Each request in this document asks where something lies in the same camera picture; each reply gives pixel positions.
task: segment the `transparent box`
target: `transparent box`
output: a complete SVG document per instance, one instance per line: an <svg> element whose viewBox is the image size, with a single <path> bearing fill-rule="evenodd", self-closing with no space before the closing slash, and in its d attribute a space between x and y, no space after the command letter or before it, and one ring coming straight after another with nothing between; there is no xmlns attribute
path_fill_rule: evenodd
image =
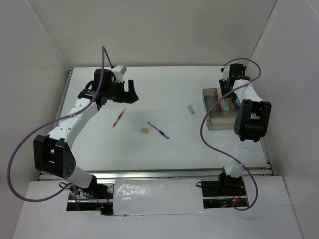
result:
<svg viewBox="0 0 319 239"><path fill-rule="evenodd" d="M203 102L205 112L222 97L218 88L203 89ZM207 126L209 130L234 129L235 120L238 110L231 98L223 99L209 114Z"/></svg>

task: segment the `cable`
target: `cable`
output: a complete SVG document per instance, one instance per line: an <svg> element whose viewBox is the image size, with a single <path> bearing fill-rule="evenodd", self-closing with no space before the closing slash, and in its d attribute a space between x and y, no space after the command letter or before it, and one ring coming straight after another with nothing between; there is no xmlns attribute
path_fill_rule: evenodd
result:
<svg viewBox="0 0 319 239"><path fill-rule="evenodd" d="M96 100L97 98L97 95L98 95L98 92L100 91L100 88L101 88L101 85L102 85L102 81L103 81L103 75L104 75L104 61L105 61L105 56L104 56L104 53L106 54L108 60L109 60L109 63L111 65L111 67L113 66L111 61L110 61L110 58L109 58L109 55L105 49L104 46L102 46L102 71L101 71L101 78L100 78L100 82L99 82L99 85L98 85L98 88L96 90L96 93L94 95L94 97L92 98L92 100L90 101L90 103L84 107L83 109L79 110L78 112L74 113L74 114L71 114L71 115L67 115L67 116L63 116L63 117L60 117L58 119L55 119L55 120L52 120L48 123L45 123L41 126L39 126L38 128L34 129L33 131L31 131L26 137L24 137L24 139L17 145L17 147L14 149L11 157L10 157L10 160L9 160L9 163L8 163L8 167L7 167L7 170L6 170L6 180L7 180L7 183L8 183L8 186L10 188L10 190L12 191L12 193L19 199L23 200L23 201L26 201L26 202L32 202L32 203L36 203L36 202L44 202L46 200L49 200L51 198L54 198L55 196L59 195L64 189L66 189L68 186L71 186L72 184L69 183L67 184L66 186L64 186L60 191L58 191L57 193L53 194L52 196L49 196L47 198L42 198L42 199L29 199L29 198L26 198L22 195L20 195L13 187L12 185L12 182L11 182L11 167L12 167L12 162L13 162L13 159L16 155L16 153L18 152L18 150L20 149L20 147L24 144L24 142L26 142L26 140L28 138L30 138L34 133L36 133L37 131L39 131L40 129L52 124L52 123L55 123L55 122L58 122L58 121L61 121L61 120L65 120L67 118L71 118L71 117L74 117L76 115L79 115L80 113L84 112L87 108L89 108L93 102Z"/></svg>
<svg viewBox="0 0 319 239"><path fill-rule="evenodd" d="M93 198L93 195L92 195L92 194L87 193L87 192L83 192L82 190L80 191L80 194L81 194L83 197L86 197L87 199Z"/></svg>
<svg viewBox="0 0 319 239"><path fill-rule="evenodd" d="M233 208L234 208L234 209L236 209L236 210L238 210L238 211L246 211L246 210L252 208L252 207L255 205L255 203L256 203L256 201L257 201L257 198L258 198L258 186L257 186L256 180L254 179L253 175L252 175L251 172L248 170L248 168L247 168L244 164L242 164L237 158L235 158L234 156L232 156L232 155L229 154L229 153L226 153L226 152L224 152L224 151L222 151L222 150L220 150L220 149L218 149L218 148L215 148L215 147L211 146L209 143L206 142L206 140L204 139L204 136L203 136L203 127L204 127L205 121L206 121L207 117L209 116L210 112L216 107L216 105L218 105L223 99L225 99L227 96L229 96L229 95L232 94L233 92L235 92L235 91L237 91L237 90L239 90L239 89L241 89L241 88L244 88L244 87L248 86L249 84L253 83L254 81L256 81L256 80L261 76L261 68L260 68L260 66L259 66L255 61L253 61L253 60L251 60L251 59L248 59L248 58L244 58L244 57L235 58L235 59L233 59L233 60L228 61L224 66L228 65L230 62L237 61L237 60L246 60L246 61L250 61L250 62L254 63L254 64L257 66L258 70L259 70L259 74L258 74L258 76L257 76L256 78L254 78L253 80L251 80L249 83L247 83L247 84L245 84L245 85L242 85L242 86L239 86L239 87L237 87L237 88L231 90L231 91L228 92L227 94L225 94L223 97L221 97L221 98L207 111L207 113L206 113L206 115L205 115L205 117L204 117L204 119L203 119L203 121L202 121L202 123L201 123L201 125L200 125L200 137L201 137L201 140L204 142L204 144L206 144L207 147L209 147L209 148L211 148L211 149L213 149L213 150L215 150L215 151L217 151L217 152L219 152L219 153L225 154L226 156L232 158L232 159L235 160L237 163L239 163L239 164L244 168L244 170L247 171L247 173L249 174L249 176L250 176L251 179L253 180L253 183L254 183L255 188L256 188L256 196L255 196L255 199L254 199L254 201L252 202L252 204L249 205L249 206L246 207L246 208L240 209L240 208L236 208L236 207L235 207L236 203L238 203L238 202L240 202L240 201L244 201L244 200L246 200L246 199L239 199L239 200L237 200L236 202L233 203Z"/></svg>
<svg viewBox="0 0 319 239"><path fill-rule="evenodd" d="M76 210L79 211L80 209L79 209L79 205L78 205L78 200L77 200L77 198L76 198L77 189L76 189L76 186L75 186L74 184L72 184L72 186L73 186L73 190L74 190L74 200L75 200Z"/></svg>
<svg viewBox="0 0 319 239"><path fill-rule="evenodd" d="M59 183L59 187L60 188L64 188L66 186L66 183L65 182L60 182ZM66 189L69 189L71 192L73 192L73 188L71 188L71 186L70 187L67 187Z"/></svg>
<svg viewBox="0 0 319 239"><path fill-rule="evenodd" d="M105 197L106 201L107 201L107 202L108 202L108 204L110 205L111 203L109 202L109 199L108 199L108 196L106 196L106 193L105 193L105 192L103 192L102 190L101 190L100 192L104 195L104 197Z"/></svg>
<svg viewBox="0 0 319 239"><path fill-rule="evenodd" d="M196 187L202 188L202 186L199 186L199 183L201 184L201 181L196 183Z"/></svg>
<svg viewBox="0 0 319 239"><path fill-rule="evenodd" d="M110 66L111 66L111 69L114 68L114 66L112 65L111 60L110 60L110 58L109 58L109 54L108 54L108 52L107 52L107 50L105 49L104 46L102 46L102 50L104 51L106 57L108 58L108 61L109 61Z"/></svg>

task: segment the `pen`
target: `pen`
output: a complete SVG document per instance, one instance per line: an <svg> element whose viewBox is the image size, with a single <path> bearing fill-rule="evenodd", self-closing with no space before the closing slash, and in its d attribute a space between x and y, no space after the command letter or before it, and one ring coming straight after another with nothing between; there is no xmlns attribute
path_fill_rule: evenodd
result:
<svg viewBox="0 0 319 239"><path fill-rule="evenodd" d="M122 110L122 112L120 113L119 117L116 119L116 121L114 122L114 124L112 125L112 127L114 128L116 126L116 124L118 123L118 121L120 120L120 118L122 117L122 115L125 113L125 111L128 108L124 107L124 109Z"/></svg>
<svg viewBox="0 0 319 239"><path fill-rule="evenodd" d="M148 122L148 124L150 125L150 126L152 126L153 128L155 128L155 129L157 129L158 131L159 131L159 133L161 134L161 135L163 135L165 138L169 138L163 131L161 131L161 130L159 130L158 128L156 128L154 125L152 125L150 122Z"/></svg>

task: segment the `small wooden block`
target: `small wooden block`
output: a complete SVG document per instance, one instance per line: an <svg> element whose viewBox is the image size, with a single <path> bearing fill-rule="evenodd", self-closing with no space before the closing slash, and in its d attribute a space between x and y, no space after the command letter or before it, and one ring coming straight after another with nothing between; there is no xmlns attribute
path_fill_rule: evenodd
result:
<svg viewBox="0 0 319 239"><path fill-rule="evenodd" d="M194 109L193 109L193 107L192 107L191 105L187 106L187 108L188 108L188 110L189 110L189 112L190 112L191 114L194 114L194 113L195 113L195 111L194 111Z"/></svg>
<svg viewBox="0 0 319 239"><path fill-rule="evenodd" d="M148 129L148 128L142 128L142 132L143 132L143 133L148 133L148 132L149 132L149 129Z"/></svg>

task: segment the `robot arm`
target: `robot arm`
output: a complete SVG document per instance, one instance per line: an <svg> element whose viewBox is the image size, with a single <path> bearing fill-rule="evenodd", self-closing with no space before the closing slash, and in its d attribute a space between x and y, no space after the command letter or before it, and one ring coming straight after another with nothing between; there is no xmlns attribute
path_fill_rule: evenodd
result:
<svg viewBox="0 0 319 239"><path fill-rule="evenodd" d="M60 121L57 127L46 136L38 135L34 139L34 162L37 170L63 178L93 195L105 187L102 184L97 184L94 175L85 172L76 165L71 148L85 124L105 105L107 100L131 104L139 99L135 93L133 80L129 80L129 91L124 91L123 74L125 72L125 66L104 70L102 85L95 102L75 116L73 114L90 104L96 94L101 69L95 71L94 80L81 91L74 107L69 112L70 118Z"/></svg>
<svg viewBox="0 0 319 239"><path fill-rule="evenodd" d="M242 64L232 64L224 71L224 79L220 80L222 94L243 86L250 81L245 76L245 67ZM238 135L234 145L233 156L246 165L251 149L267 132L271 104L263 101L255 92L251 84L231 94L239 107L235 121L235 134ZM235 162L229 161L219 176L222 186L239 187L242 182L244 168Z"/></svg>

